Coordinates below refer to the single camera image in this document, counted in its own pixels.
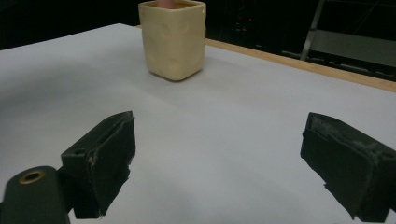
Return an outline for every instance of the ceramic cup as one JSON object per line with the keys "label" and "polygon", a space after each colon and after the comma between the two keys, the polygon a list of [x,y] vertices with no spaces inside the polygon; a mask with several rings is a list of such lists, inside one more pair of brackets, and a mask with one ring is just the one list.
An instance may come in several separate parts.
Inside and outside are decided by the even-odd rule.
{"label": "ceramic cup", "polygon": [[143,46],[148,70],[179,81],[204,66],[206,4],[176,0],[175,8],[139,4]]}

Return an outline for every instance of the hole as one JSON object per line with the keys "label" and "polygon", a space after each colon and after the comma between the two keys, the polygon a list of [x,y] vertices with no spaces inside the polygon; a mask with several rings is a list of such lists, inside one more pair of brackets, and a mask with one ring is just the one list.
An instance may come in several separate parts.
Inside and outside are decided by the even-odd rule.
{"label": "hole", "polygon": [[45,173],[40,170],[35,170],[23,175],[20,179],[20,184],[31,184],[43,178]]}
{"label": "hole", "polygon": [[78,148],[75,150],[75,154],[76,155],[81,155],[85,153],[85,149],[84,148]]}

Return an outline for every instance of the wooden table edge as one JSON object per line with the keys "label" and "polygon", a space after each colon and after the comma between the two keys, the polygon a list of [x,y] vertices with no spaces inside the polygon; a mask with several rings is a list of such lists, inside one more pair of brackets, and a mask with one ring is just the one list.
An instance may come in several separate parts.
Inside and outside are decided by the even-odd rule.
{"label": "wooden table edge", "polygon": [[237,52],[241,54],[245,54],[247,56],[255,57],[258,59],[266,60],[273,63],[283,64],[289,67],[298,68],[301,70],[305,70],[308,72],[317,73],[326,77],[334,77],[344,81],[349,81],[353,83],[358,83],[361,85],[374,87],[384,91],[393,91],[396,92],[396,82],[388,81],[385,79],[377,78],[377,77],[368,77],[365,75],[348,72],[336,68],[331,68],[328,66],[308,63],[301,60],[296,60],[284,56],[279,56],[255,49],[248,49],[241,46],[236,46],[233,44],[221,42],[213,39],[206,39],[206,44],[211,47],[215,47],[218,49],[226,49],[232,52]]}

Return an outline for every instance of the cream-colored cup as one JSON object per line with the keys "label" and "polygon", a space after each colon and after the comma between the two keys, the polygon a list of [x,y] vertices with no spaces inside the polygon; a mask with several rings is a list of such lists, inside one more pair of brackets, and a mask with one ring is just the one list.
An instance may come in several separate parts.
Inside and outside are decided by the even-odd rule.
{"label": "cream-colored cup", "polygon": [[206,4],[176,0],[175,5],[166,9],[144,2],[139,17],[148,70],[179,81],[204,66]]}

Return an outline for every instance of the white tabletop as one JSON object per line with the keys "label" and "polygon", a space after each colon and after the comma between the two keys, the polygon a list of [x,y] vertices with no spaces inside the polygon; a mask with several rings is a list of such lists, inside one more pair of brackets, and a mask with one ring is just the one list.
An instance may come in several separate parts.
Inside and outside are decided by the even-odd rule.
{"label": "white tabletop", "polygon": [[0,192],[126,110],[130,179],[105,217],[72,223],[361,223],[300,158],[308,112],[396,148],[394,92],[212,47],[169,82],[149,73],[141,30],[117,24],[0,51]]}

